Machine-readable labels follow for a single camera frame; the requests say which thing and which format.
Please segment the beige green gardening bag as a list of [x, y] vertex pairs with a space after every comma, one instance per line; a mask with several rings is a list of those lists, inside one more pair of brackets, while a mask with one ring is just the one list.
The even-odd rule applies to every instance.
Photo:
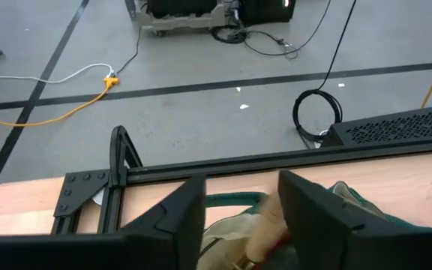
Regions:
[[[372, 202], [367, 201], [354, 189], [343, 181], [338, 181], [328, 188], [329, 192], [336, 194], [360, 208], [371, 212], [374, 215], [385, 218], [386, 220], [410, 230], [430, 232], [432, 227], [416, 226], [401, 220], [398, 217], [383, 213]], [[203, 234], [202, 248], [212, 245], [216, 240], [239, 240], [247, 239], [254, 228], [259, 206], [262, 206], [268, 195], [260, 192], [241, 192], [241, 193], [219, 193], [206, 197], [207, 207], [223, 206], [248, 206], [248, 209], [233, 217], [219, 220], [209, 226]]]

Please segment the black computer tower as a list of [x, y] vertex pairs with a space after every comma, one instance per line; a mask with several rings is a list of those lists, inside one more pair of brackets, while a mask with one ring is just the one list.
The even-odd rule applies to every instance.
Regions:
[[288, 23], [297, 0], [239, 0], [238, 15], [245, 25]]

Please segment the black perforated metal box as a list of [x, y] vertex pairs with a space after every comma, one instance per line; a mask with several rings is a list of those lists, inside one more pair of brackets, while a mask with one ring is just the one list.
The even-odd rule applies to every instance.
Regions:
[[432, 107], [333, 124], [322, 147], [432, 138]]

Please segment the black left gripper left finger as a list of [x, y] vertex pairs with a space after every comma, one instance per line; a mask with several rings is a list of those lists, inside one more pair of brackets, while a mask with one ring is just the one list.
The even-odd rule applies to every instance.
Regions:
[[206, 220], [206, 179], [196, 176], [120, 229], [127, 270], [196, 270]]

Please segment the beige wheeled dolly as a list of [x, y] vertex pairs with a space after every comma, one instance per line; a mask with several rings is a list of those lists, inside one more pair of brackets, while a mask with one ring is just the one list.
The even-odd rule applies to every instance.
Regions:
[[201, 16], [192, 13], [189, 16], [165, 16], [158, 19], [148, 12], [147, 4], [143, 4], [135, 13], [135, 16], [139, 26], [149, 30], [159, 38], [174, 29], [204, 29], [210, 31], [214, 27], [226, 25], [225, 7], [222, 0], [217, 0], [217, 4], [211, 12], [204, 13]]

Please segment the black equipment case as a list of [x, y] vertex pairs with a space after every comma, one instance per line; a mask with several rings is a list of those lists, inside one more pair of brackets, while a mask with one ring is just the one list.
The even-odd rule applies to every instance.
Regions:
[[197, 17], [210, 13], [218, 4], [218, 0], [148, 0], [148, 12], [160, 19], [165, 16]]

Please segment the black aluminium table frame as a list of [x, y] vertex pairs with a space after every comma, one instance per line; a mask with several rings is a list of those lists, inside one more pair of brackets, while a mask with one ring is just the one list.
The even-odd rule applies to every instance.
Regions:
[[82, 206], [98, 191], [103, 191], [103, 204], [97, 231], [112, 233], [118, 229], [121, 222], [124, 189], [133, 185], [174, 182], [192, 176], [226, 177], [280, 168], [349, 162], [419, 152], [432, 152], [432, 136], [163, 166], [144, 166], [126, 129], [117, 126], [111, 133], [109, 169], [70, 172], [64, 177], [53, 214], [55, 220], [52, 233], [75, 233]]

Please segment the red black gardening glove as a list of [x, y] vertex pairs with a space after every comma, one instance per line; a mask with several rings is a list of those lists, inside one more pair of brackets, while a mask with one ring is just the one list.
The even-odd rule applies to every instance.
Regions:
[[253, 270], [301, 270], [298, 254], [288, 232], [281, 236]]

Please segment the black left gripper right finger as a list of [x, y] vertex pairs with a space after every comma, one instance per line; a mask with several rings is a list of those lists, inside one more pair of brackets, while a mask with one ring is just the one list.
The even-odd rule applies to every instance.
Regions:
[[278, 193], [302, 270], [432, 270], [432, 232], [398, 226], [288, 170]]

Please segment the wide wooden-handled trowel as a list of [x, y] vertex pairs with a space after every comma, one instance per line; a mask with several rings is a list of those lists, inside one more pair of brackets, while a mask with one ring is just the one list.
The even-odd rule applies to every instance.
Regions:
[[264, 261], [287, 234], [287, 224], [279, 194], [273, 190], [260, 208], [256, 225], [244, 248], [244, 256], [232, 265], [236, 270], [251, 270]]

